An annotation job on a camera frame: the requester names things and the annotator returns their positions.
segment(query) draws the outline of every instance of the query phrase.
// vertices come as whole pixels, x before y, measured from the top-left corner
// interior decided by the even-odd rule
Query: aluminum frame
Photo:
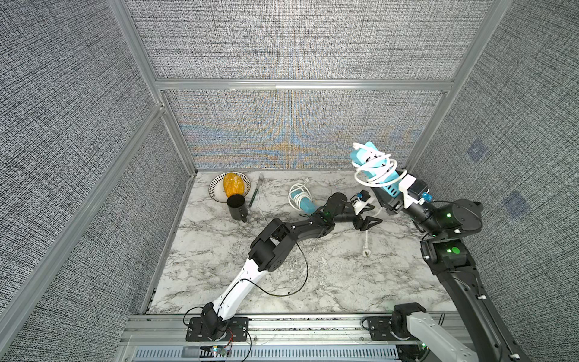
[[[485,18],[482,20],[474,39],[471,42],[469,49],[464,55],[458,69],[456,70],[453,86],[450,91],[443,93],[436,109],[430,120],[424,127],[424,130],[420,134],[418,140],[416,141],[408,160],[406,161],[406,169],[408,172],[413,172],[416,164],[422,157],[422,154],[426,150],[426,147],[433,139],[438,127],[442,123],[442,120],[448,113],[450,107],[455,101],[460,89],[468,79],[468,76],[477,60],[481,56],[486,44],[489,42],[490,37],[494,34],[497,26],[503,19],[503,16],[510,8],[512,0],[495,0],[489,11],[486,13]]]
[[[431,312],[430,314],[436,320],[441,313]],[[444,312],[444,314],[444,329],[460,342],[471,344],[470,335],[458,312]],[[372,341],[368,331],[361,328],[361,320],[364,317],[389,317],[389,313],[250,313],[236,316],[250,319],[249,330],[254,345],[413,345],[419,343],[418,341]],[[206,345],[204,342],[185,342],[186,327],[182,319],[183,315],[130,316],[121,337],[115,361],[130,361],[139,346]],[[239,344],[248,345],[249,343],[239,342]]]
[[[139,37],[137,32],[137,28],[133,22],[133,18],[125,4],[124,0],[107,0],[109,7],[117,23],[119,24],[121,33],[133,54],[133,58],[141,71],[141,75],[149,92],[151,93],[151,97],[154,99],[155,102],[161,102],[166,109],[166,112],[163,114],[163,122],[165,123],[165,127],[167,128],[167,132],[173,141],[173,145],[181,158],[185,169],[189,173],[189,175],[193,176],[197,172],[197,168],[195,167],[195,162],[193,161],[193,156],[189,151],[189,147],[185,142],[185,138],[181,133],[181,129],[179,128],[179,124],[175,120],[175,115],[171,111],[171,108],[167,102],[167,99],[155,86],[155,70],[147,56],[145,48],[143,46],[142,40]]]
[[[103,173],[78,211],[68,221],[44,257],[28,276],[26,282],[0,315],[0,359],[64,265],[82,234],[111,193],[112,188],[133,160],[150,130],[159,120],[161,111],[162,105],[160,103],[152,107],[146,119],[141,122],[129,138],[127,144]]]
[[[452,81],[431,79],[158,79],[158,90],[441,90]]]
[[[183,193],[183,197],[181,198],[181,202],[179,203],[179,209],[175,214],[175,218],[173,219],[173,224],[171,229],[169,230],[169,235],[167,235],[167,240],[165,241],[165,246],[163,247],[163,251],[159,257],[159,262],[157,263],[157,267],[155,268],[155,272],[153,273],[153,277],[151,278],[151,282],[149,283],[149,287],[145,293],[145,299],[141,304],[141,308],[139,309],[140,314],[145,314],[149,303],[152,301],[153,292],[159,285],[159,280],[161,279],[161,275],[163,274],[163,268],[165,267],[165,263],[167,262],[167,257],[169,256],[169,252],[171,251],[171,247],[173,246],[173,241],[175,240],[175,236],[177,235],[177,229],[179,228],[179,224],[181,223],[181,217],[185,212],[185,207],[187,206],[187,201],[189,201],[189,195],[191,194],[191,189],[193,188],[193,183],[195,178],[191,176],[187,180],[185,192]]]

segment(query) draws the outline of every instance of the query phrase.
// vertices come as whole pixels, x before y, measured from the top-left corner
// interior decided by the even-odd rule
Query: white power cord
[[[310,182],[309,178],[307,178],[303,184],[297,183],[289,188],[288,202],[289,202],[289,205],[291,207],[293,207],[295,210],[302,211],[302,209],[299,208],[299,203],[303,200],[303,198],[307,198],[310,201],[312,200],[312,195],[306,187],[306,184],[308,182]],[[295,195],[294,198],[292,198],[291,194],[297,190],[301,190],[301,192],[299,194]]]
[[[378,212],[377,212],[376,214],[372,215],[372,217],[378,216],[378,214],[379,214],[381,211],[382,211],[382,206],[380,206],[380,207],[378,208]],[[372,253],[372,252],[370,251],[370,247],[368,246],[368,231],[369,231],[369,230],[366,230],[366,241],[364,242],[364,247],[362,248],[362,255],[365,256],[365,257],[369,257],[370,254]]]
[[[402,171],[402,174],[397,178],[384,182],[389,176],[396,172],[396,167],[398,166],[398,162],[395,159],[390,158],[390,154],[385,154],[380,151],[376,151],[366,145],[354,142],[352,144],[354,149],[364,149],[369,152],[370,159],[366,161],[366,163],[360,165],[356,162],[352,161],[352,166],[356,168],[356,173],[354,174],[354,178],[358,183],[368,186],[368,187],[385,187],[388,185],[395,184],[396,182],[400,181],[401,179],[406,176],[406,170]],[[358,178],[358,175],[362,171],[371,171],[376,175],[368,179],[368,182],[362,181]]]

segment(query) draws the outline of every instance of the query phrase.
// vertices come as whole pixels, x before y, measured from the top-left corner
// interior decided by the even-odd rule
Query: robotic arm
[[[265,274],[280,267],[296,242],[325,236],[336,222],[352,222],[360,231],[382,222],[361,216],[373,209],[369,204],[376,199],[390,215],[409,215],[417,229],[425,233],[420,241],[422,256],[455,303],[476,353],[435,323],[418,303],[394,307],[392,335],[402,340],[413,335],[443,362],[529,361],[486,295],[476,264],[461,241],[482,229],[482,205],[467,199],[433,201],[425,182],[398,170],[396,161],[371,142],[355,143],[350,157],[356,167],[355,179],[371,187],[374,195],[361,191],[350,203],[344,194],[334,193],[326,205],[304,221],[287,223],[276,218],[270,222],[251,243],[242,270],[225,292],[203,307],[200,317],[208,338],[223,338],[242,300]],[[362,172],[367,181],[358,178]],[[436,202],[444,204],[437,207]]]
[[[481,231],[481,203],[467,199],[433,201],[424,181],[406,170],[397,170],[396,161],[379,152],[371,142],[354,144],[350,157],[356,167],[356,180],[372,188],[387,213],[405,213],[419,231],[425,232],[420,241],[424,261],[452,298],[477,352],[473,354],[455,340],[417,303],[394,307],[394,336],[414,335],[444,362],[529,361],[486,295],[476,263],[461,241]],[[361,172],[368,182],[358,179]],[[443,205],[436,207],[436,202]]]
[[[254,283],[279,268],[296,242],[325,236],[334,229],[336,222],[352,222],[354,228],[360,231],[366,231],[382,222],[370,216],[363,219],[361,213],[356,213],[346,195],[334,193],[326,205],[318,208],[306,220],[282,222],[278,218],[273,219],[251,243],[243,269],[229,287],[216,300],[203,307],[201,321],[208,336],[213,341],[223,337],[229,321]]]

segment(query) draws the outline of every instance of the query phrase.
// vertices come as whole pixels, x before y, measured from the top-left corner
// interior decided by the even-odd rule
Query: blue connector
[[[426,201],[426,202],[431,202],[432,200],[434,200],[434,197],[432,197],[431,194],[425,193],[425,192],[422,193],[422,198],[423,198],[424,201]]]

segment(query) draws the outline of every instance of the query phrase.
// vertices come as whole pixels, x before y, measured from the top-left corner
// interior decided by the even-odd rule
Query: metal rail
[[[158,90],[442,90],[452,81],[430,79],[158,79]]]
[[[495,0],[491,4],[489,11],[487,12],[481,23],[481,26],[479,27],[474,39],[471,42],[470,48],[467,50],[467,53],[464,55],[459,68],[456,71],[453,87],[441,98],[433,115],[426,124],[422,134],[416,141],[414,148],[410,152],[408,160],[406,160],[405,168],[409,172],[412,172],[416,167],[418,160],[434,137],[438,126],[440,126],[442,123],[442,120],[446,116],[450,106],[452,106],[452,103],[466,82],[472,68],[481,56],[482,51],[484,50],[486,44],[489,42],[490,37],[493,35],[497,26],[499,26],[501,19],[507,12],[508,8],[511,6],[511,3],[512,0]]]
[[[139,70],[141,71],[141,75],[147,88],[149,89],[149,92],[151,93],[151,97],[155,102],[161,102],[166,109],[165,113],[163,114],[163,121],[165,122],[169,136],[175,145],[175,149],[183,161],[185,169],[189,175],[195,175],[196,168],[195,163],[193,162],[193,156],[189,151],[189,147],[185,142],[185,138],[181,133],[179,124],[175,120],[175,115],[171,111],[166,98],[155,86],[155,71],[151,65],[149,57],[147,56],[127,5],[124,3],[124,0],[108,0],[108,5],[111,8],[113,15],[115,16],[120,30],[123,33],[124,39],[127,42],[131,53],[133,54]]]

